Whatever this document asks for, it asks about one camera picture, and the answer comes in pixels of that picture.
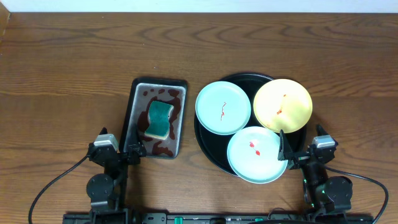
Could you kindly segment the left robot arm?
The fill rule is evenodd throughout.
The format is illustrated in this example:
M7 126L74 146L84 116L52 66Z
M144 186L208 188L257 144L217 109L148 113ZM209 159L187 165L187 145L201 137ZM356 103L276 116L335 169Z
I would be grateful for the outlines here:
M146 149L139 139L136 126L132 127L129 139L120 149L113 134L103 128L88 146L88 159L104 168L102 174L94 175L86 185L91 199L90 222L93 224L142 223L142 215L125 206L128 167L139 165Z

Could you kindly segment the green yellow sponge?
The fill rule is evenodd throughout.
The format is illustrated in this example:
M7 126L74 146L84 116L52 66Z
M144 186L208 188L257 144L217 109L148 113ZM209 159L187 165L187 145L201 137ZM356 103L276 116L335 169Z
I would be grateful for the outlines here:
M173 105L153 101L148 112L149 127L144 134L150 138L166 140L170 132L170 117L173 110Z

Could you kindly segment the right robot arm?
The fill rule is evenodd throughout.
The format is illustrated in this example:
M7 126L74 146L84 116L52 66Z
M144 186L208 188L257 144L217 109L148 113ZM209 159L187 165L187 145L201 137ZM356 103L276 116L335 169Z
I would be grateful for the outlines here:
M305 200L312 205L306 216L314 222L319 216L344 214L351 208L353 184L343 176L329 177L325 164L335 158L338 143L318 126L306 151L294 152L286 134L280 131L278 160L287 161L290 170L300 169L303 174Z

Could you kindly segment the yellow plate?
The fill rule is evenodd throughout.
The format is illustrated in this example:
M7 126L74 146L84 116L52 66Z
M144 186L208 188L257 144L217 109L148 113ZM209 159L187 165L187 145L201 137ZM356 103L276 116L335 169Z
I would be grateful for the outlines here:
M298 131L307 124L313 111L309 92L289 79L276 79L261 86L252 107L258 122L275 133Z

